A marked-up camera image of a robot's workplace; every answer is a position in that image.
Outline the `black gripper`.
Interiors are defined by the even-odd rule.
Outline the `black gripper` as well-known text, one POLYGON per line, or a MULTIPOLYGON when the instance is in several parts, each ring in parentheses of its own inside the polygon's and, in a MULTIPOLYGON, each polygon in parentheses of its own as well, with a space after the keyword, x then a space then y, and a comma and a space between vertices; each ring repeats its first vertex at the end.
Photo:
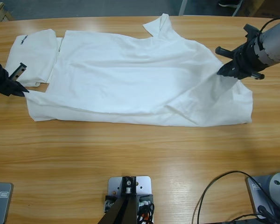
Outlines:
POLYGON ((246 43, 232 51, 217 47, 216 54, 231 59, 218 70, 217 74, 237 78, 238 80, 247 77, 253 77, 258 80, 264 79, 265 75, 261 74, 260 71, 265 69, 265 64, 259 60, 254 50, 256 39, 256 37, 247 39, 246 43))
POLYGON ((0 64, 0 94, 5 96, 19 96, 24 97, 25 92, 29 92, 17 79, 26 70, 27 66, 20 63, 19 67, 11 74, 5 70, 0 64))

